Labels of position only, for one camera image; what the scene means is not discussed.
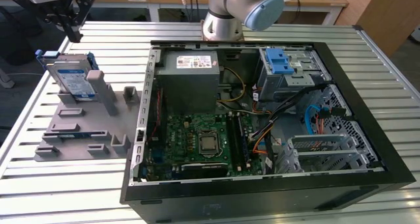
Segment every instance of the aluminum table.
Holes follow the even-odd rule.
[[[142,89],[150,40],[200,40],[189,23],[88,22],[82,43],[62,44],[62,53],[97,56],[114,90]],[[420,180],[420,95],[364,31],[352,27],[275,25],[245,29],[256,41],[326,42],[379,120],[405,162]],[[144,224],[120,204],[125,159],[37,162],[33,157],[59,103],[59,87],[45,74],[0,149],[0,223]],[[420,182],[381,193],[344,210],[294,213],[205,223],[311,224],[419,223]]]

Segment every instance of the black computer case frame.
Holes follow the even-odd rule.
[[[158,49],[185,49],[211,42],[154,41]],[[239,45],[239,42],[213,44]],[[121,202],[129,204],[148,223],[169,223],[221,218],[274,215],[291,212],[343,209],[374,194],[395,190],[415,178],[327,46],[318,42],[247,42],[251,45],[312,45],[370,140],[386,171],[276,177],[259,180],[219,181],[129,186],[132,153],[125,170]]]

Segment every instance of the label sticker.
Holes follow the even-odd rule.
[[[269,159],[269,157],[265,158],[265,164],[269,166],[269,168],[274,168],[274,161]]]
[[[252,94],[252,98],[253,98],[255,101],[259,101],[260,95],[259,95],[257,92],[255,92],[255,93]]]
[[[86,80],[86,74],[82,69],[59,69],[59,77],[72,94],[78,98],[96,97],[96,91]]]
[[[148,0],[129,0],[129,1],[146,2]]]
[[[303,67],[302,62],[291,62],[291,67]]]
[[[179,56],[177,68],[212,68],[211,56]]]
[[[68,134],[68,135],[59,135],[59,137],[61,137],[61,138],[74,138],[74,135],[70,135],[70,134]]]

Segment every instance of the ram slot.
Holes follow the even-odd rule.
[[[243,150],[241,129],[239,116],[229,115],[227,117],[227,129],[231,147],[232,167],[237,171],[245,169],[245,155]]]
[[[251,158],[249,158],[249,152],[248,152],[248,144],[247,144],[247,137],[245,137],[245,131],[244,131],[244,126],[241,122],[241,116],[239,116],[239,126],[240,126],[240,133],[241,133],[241,146],[243,146],[243,154],[244,154],[244,159],[245,159],[245,167],[247,169],[251,168]]]

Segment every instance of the green circuit board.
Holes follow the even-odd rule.
[[[251,167],[239,171],[232,165],[232,148],[229,142],[225,114],[171,115],[168,118],[167,148],[164,150],[164,164],[185,164],[200,162],[227,163],[229,165],[228,176],[260,175],[261,162],[251,159]],[[241,124],[247,135],[253,132],[252,118],[249,114],[241,116]],[[219,150],[216,154],[204,155],[200,150],[201,137],[215,135],[217,137]],[[156,175],[161,180],[173,180],[169,168],[157,168]]]

